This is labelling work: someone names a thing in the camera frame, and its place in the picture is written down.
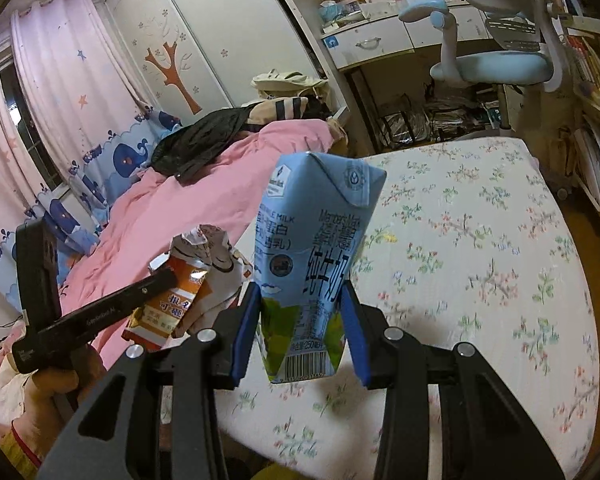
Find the person's left hand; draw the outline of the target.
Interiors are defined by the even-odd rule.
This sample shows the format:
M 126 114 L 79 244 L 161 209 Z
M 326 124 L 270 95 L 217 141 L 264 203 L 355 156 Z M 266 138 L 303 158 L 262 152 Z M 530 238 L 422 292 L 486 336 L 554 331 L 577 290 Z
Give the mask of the person's left hand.
M 66 424 L 56 408 L 55 396 L 76 393 L 81 402 L 106 373 L 102 358 L 90 344 L 82 366 L 82 377 L 75 370 L 46 368 L 35 372 L 24 386 L 23 413 L 12 422 L 12 429 L 38 460 L 44 460 Z

